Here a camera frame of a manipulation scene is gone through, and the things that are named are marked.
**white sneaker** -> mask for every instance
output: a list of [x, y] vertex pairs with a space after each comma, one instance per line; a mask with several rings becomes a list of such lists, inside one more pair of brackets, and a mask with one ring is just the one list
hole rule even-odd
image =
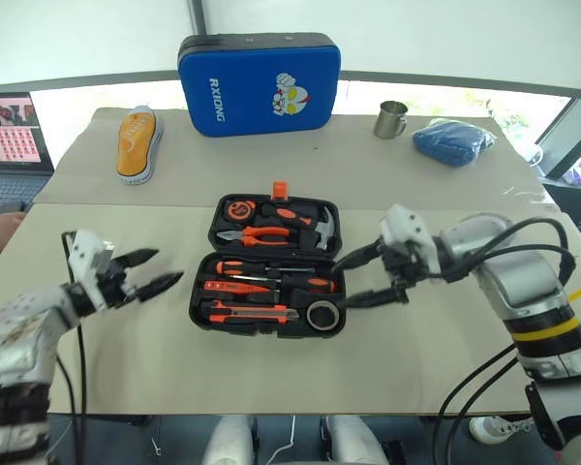
[[469, 422], [469, 431], [479, 443], [495, 445], [519, 431], [531, 431], [533, 424], [533, 418], [508, 421], [501, 417], [476, 417]]

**floor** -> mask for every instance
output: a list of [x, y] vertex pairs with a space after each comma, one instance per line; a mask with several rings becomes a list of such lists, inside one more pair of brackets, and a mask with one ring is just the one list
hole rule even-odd
[[[364, 417], [382, 442], [399, 440], [406, 465], [429, 465], [431, 418]], [[90, 419], [86, 464], [111, 465], [197, 465], [204, 454], [208, 438], [219, 421], [215, 416], [152, 417], [140, 426], [127, 422]], [[275, 449], [289, 442], [291, 417], [258, 417], [260, 452], [258, 464], [264, 465]], [[52, 443], [69, 426], [67, 416], [50, 416]], [[278, 454], [275, 463], [322, 459], [319, 417], [297, 417], [295, 446]], [[553, 465], [557, 461], [533, 430], [517, 433], [498, 446], [483, 446], [469, 435], [467, 424], [455, 442], [452, 463], [455, 465]], [[156, 454], [153, 441], [157, 445]], [[74, 463], [72, 431], [69, 430], [53, 450], [63, 465]]]

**robotic arm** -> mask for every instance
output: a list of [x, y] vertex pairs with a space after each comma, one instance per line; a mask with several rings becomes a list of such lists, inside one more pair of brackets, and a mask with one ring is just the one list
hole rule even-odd
[[[536, 250], [504, 249], [520, 228], [497, 215], [476, 215], [433, 237], [417, 213], [393, 205], [380, 226], [377, 241], [348, 254], [334, 271], [381, 256], [391, 287], [352, 295], [341, 305], [407, 303], [406, 290], [421, 280], [454, 282], [472, 272], [532, 379], [525, 392], [540, 436], [564, 450], [565, 464], [581, 465], [581, 325], [563, 288], [574, 258], [563, 254], [558, 279]], [[565, 234], [561, 239], [566, 245]]]
[[75, 240], [69, 265], [73, 284], [23, 294], [0, 311], [0, 463], [46, 464], [47, 409], [60, 337], [82, 318], [144, 302], [183, 275], [162, 275], [142, 288], [126, 282], [126, 270], [158, 251], [139, 249], [112, 259], [113, 245], [87, 231]]

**laptop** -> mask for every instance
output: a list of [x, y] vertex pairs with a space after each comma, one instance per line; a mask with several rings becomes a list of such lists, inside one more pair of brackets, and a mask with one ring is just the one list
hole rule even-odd
[[0, 94], [0, 205], [28, 209], [53, 173], [30, 94]]

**blue cloth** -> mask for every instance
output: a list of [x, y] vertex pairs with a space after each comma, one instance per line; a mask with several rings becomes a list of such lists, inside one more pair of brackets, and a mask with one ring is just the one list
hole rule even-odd
[[417, 150], [453, 167], [463, 167], [495, 143], [495, 136], [473, 124], [442, 119], [413, 134]]

